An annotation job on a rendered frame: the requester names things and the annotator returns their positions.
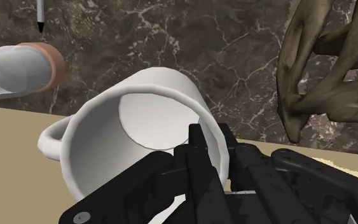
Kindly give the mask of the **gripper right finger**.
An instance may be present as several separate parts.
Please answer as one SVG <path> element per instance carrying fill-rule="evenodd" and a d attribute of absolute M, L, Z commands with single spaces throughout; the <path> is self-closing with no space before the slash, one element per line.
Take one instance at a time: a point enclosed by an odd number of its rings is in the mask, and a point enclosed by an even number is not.
<path fill-rule="evenodd" d="M 287 148 L 264 155 L 219 124 L 233 192 L 254 190 L 273 224 L 358 224 L 358 177 Z"/>

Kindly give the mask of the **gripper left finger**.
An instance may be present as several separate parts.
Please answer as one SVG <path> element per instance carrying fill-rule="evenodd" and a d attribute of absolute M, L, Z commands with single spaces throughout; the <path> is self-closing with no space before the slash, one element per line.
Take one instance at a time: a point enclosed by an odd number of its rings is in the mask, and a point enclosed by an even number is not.
<path fill-rule="evenodd" d="M 162 224 L 232 224 L 199 124 L 173 154 L 154 151 L 66 210 L 59 224 L 148 224 L 184 195 Z"/>

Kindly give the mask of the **white and brown bowl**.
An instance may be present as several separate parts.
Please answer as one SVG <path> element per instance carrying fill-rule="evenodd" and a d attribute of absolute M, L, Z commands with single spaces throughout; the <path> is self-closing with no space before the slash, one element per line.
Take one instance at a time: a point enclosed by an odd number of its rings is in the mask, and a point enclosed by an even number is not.
<path fill-rule="evenodd" d="M 0 99 L 40 93 L 62 83 L 66 63 L 47 43 L 0 46 Z"/>

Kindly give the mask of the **white pen with black tip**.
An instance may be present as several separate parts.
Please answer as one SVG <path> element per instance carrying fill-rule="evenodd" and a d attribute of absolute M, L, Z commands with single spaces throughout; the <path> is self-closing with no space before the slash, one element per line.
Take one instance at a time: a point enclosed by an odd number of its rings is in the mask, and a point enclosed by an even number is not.
<path fill-rule="evenodd" d="M 42 33 L 45 25 L 44 0 L 36 0 L 36 3 L 38 30 Z"/>

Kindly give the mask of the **white mug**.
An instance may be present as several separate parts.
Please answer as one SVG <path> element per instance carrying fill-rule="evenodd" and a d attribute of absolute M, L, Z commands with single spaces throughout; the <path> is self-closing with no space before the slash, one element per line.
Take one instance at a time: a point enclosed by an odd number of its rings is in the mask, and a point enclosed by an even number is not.
<path fill-rule="evenodd" d="M 89 100 L 45 129 L 38 148 L 59 161 L 77 203 L 149 153 L 173 154 L 189 142 L 191 124 L 206 135 L 210 162 L 224 188 L 229 170 L 224 135 L 196 85 L 166 67 L 143 69 Z M 184 200 L 176 196 L 148 224 L 162 224 Z"/>

